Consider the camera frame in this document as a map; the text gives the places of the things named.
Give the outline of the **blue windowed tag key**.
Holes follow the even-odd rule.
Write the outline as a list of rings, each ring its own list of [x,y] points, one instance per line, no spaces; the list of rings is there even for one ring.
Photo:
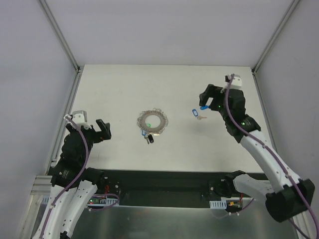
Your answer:
[[[206,119],[206,117],[201,116],[196,109],[192,109],[192,113],[198,120]]]

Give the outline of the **black fob key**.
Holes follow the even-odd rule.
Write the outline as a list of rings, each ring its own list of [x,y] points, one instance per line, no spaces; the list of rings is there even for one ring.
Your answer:
[[[148,144],[154,143],[154,137],[153,137],[153,135],[152,135],[152,134],[148,134],[148,135],[146,136],[146,140],[147,140]]]

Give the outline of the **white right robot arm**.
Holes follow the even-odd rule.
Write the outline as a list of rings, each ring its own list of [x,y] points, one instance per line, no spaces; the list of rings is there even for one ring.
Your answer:
[[[269,181],[264,183],[238,170],[226,175],[224,181],[215,187],[215,192],[227,198],[239,193],[249,195],[265,204],[277,222],[304,211],[312,214],[314,183],[291,170],[268,145],[261,127],[245,113],[243,91],[209,84],[199,96],[199,105],[205,106],[208,99],[212,99],[209,109],[221,114],[227,132],[252,155]]]

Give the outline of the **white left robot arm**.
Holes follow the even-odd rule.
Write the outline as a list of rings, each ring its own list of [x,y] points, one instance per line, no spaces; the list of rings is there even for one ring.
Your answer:
[[[96,120],[99,131],[85,121],[66,116],[68,134],[64,138],[58,163],[52,171],[49,201],[34,234],[35,239],[69,239],[95,194],[107,192],[105,173],[87,167],[94,144],[111,139],[110,124]]]

